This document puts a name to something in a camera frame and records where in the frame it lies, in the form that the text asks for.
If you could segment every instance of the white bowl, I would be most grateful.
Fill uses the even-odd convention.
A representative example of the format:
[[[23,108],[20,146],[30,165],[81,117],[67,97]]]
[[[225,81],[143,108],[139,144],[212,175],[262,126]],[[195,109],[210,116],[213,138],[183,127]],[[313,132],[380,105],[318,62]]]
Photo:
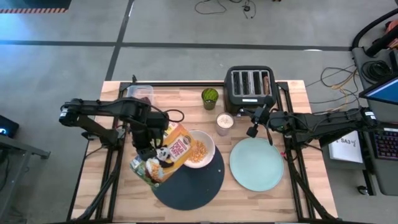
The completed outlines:
[[[205,145],[205,147],[207,149],[207,154],[203,158],[203,160],[200,162],[192,162],[189,159],[187,159],[184,162],[184,165],[186,165],[187,167],[194,168],[194,169],[202,168],[202,167],[206,166],[207,164],[209,164],[211,162],[211,160],[213,159],[214,154],[216,153],[216,146],[214,145],[213,139],[206,132],[199,131],[199,130],[192,130],[192,131],[189,131],[189,133],[192,135],[194,140],[203,142],[203,144]]]

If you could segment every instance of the black round placemat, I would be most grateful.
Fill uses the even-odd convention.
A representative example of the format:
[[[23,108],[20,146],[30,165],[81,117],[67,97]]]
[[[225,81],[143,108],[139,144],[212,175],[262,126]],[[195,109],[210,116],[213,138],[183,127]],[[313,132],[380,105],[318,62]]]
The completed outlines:
[[[183,165],[153,192],[170,208],[193,210],[209,203],[223,181],[224,160],[216,147],[214,158],[207,166],[193,169]]]

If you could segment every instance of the wooden table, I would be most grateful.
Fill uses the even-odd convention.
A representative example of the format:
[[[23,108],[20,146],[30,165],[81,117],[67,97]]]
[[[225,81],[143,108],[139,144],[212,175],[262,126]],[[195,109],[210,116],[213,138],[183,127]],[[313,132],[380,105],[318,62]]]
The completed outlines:
[[[294,111],[311,113],[307,92],[302,80],[287,81]],[[104,82],[101,100],[113,101],[118,96],[120,82]],[[223,91],[216,108],[212,111],[203,109],[201,91],[203,87],[154,87],[154,104],[162,110],[179,109],[185,113],[183,125],[188,129],[199,129],[207,132],[214,139],[221,151],[225,164],[224,182],[218,195],[202,208],[190,211],[174,210],[157,200],[150,187],[129,168],[129,162],[136,155],[127,136],[124,146],[123,163],[119,178],[118,196],[114,210],[114,222],[293,222],[297,221],[287,163],[284,162],[284,174],[279,184],[265,192],[252,192],[239,185],[229,169],[229,154],[234,145],[248,138],[246,130],[252,126],[249,118],[236,118],[236,124],[228,136],[220,137],[215,131],[215,118],[224,111]],[[170,118],[178,119],[178,114]],[[113,118],[96,117],[95,120],[110,128]],[[266,138],[264,129],[259,128],[258,137]],[[280,152],[285,151],[281,134],[272,133],[274,144]],[[90,142],[87,153],[99,148],[99,141]],[[106,150],[100,150],[85,161],[80,184],[76,195],[72,218],[81,215],[98,193],[101,185]],[[337,217],[335,203],[331,194],[328,176],[322,153],[310,147],[303,150],[308,181],[312,192],[320,203]],[[300,198],[304,214],[307,209],[303,193]],[[104,213],[109,205],[105,200]]]

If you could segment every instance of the toaster slot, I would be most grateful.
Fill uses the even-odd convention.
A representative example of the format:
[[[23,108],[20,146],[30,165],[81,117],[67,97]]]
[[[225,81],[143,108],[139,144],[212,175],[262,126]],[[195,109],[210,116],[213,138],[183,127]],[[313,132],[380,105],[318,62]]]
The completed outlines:
[[[249,82],[249,73],[242,72],[242,86],[243,86],[243,94],[250,94],[250,82]]]
[[[253,72],[254,94],[260,95],[261,92],[261,76],[260,72]]]
[[[265,95],[270,95],[270,93],[271,93],[271,91],[270,91],[271,84],[270,84],[270,80],[269,80],[269,77],[268,77],[268,73],[267,72],[261,72],[261,76],[262,76],[262,82],[263,82],[263,85],[264,85],[264,94]]]
[[[234,94],[235,95],[240,95],[241,94],[241,82],[239,78],[239,72],[232,72],[232,79],[233,79],[233,88],[234,88]]]

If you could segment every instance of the light blue plate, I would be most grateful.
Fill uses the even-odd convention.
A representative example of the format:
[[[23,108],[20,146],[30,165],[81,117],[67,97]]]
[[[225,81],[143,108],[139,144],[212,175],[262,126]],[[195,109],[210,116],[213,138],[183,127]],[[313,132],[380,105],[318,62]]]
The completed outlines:
[[[284,162],[278,149],[262,138],[238,142],[232,149],[229,166],[243,187],[257,192],[275,187],[284,173]]]

